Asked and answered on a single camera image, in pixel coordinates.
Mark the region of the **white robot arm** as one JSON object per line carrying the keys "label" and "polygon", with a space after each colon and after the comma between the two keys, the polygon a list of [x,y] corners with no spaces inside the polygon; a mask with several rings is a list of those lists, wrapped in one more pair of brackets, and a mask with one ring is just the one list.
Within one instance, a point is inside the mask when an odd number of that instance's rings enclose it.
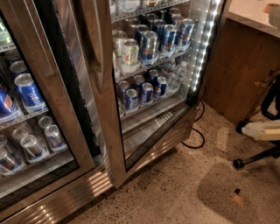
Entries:
{"label": "white robot arm", "polygon": [[241,129],[241,132],[256,141],[277,141],[280,140],[280,120],[250,122]]}

